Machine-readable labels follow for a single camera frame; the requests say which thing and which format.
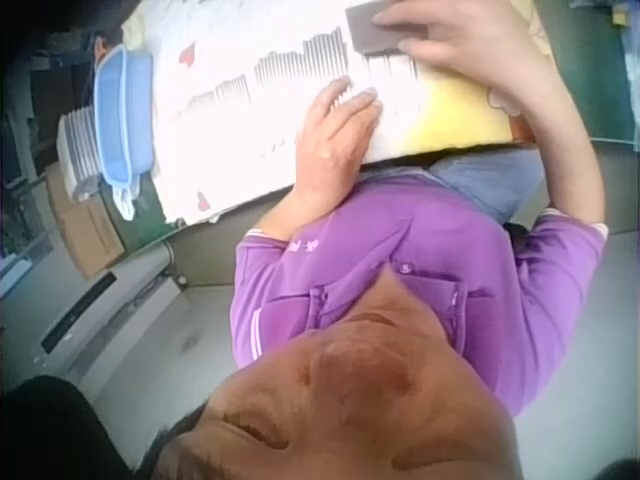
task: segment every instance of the woman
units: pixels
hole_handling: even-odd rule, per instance
[[[521,20],[506,0],[414,0],[375,22],[425,25],[402,51],[524,112],[553,208],[522,251],[502,223],[541,180],[537,154],[362,179],[382,106],[364,92],[332,108],[348,81],[331,83],[300,133],[295,186],[237,249],[243,368],[158,474],[521,477],[511,416],[562,359],[607,233],[583,123]]]

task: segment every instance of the blue plastic container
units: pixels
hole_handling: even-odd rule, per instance
[[[96,71],[96,139],[106,182],[128,188],[153,166],[153,60],[148,52],[114,48]]]

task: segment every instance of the green table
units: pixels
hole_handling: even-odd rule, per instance
[[[618,27],[606,9],[569,8],[569,0],[536,0],[560,74],[594,139],[633,141],[634,122],[629,84]],[[126,222],[118,213],[111,190],[102,191],[111,220],[128,255],[163,240],[179,225],[165,223],[149,176],[135,201],[136,217]]]
[[[113,203],[111,187],[103,184],[100,195],[122,241],[126,255],[136,253],[179,230],[177,224],[165,223],[162,206],[149,174],[144,175],[140,181],[140,196],[133,202],[136,216],[132,222],[127,222],[120,215]]]

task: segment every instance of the card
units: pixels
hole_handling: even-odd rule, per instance
[[[388,3],[373,2],[351,7],[345,11],[351,32],[351,42],[356,52],[362,55],[397,53],[398,43],[401,40],[426,36],[426,28],[423,26],[400,25],[383,28],[374,25],[371,19],[388,6]]]

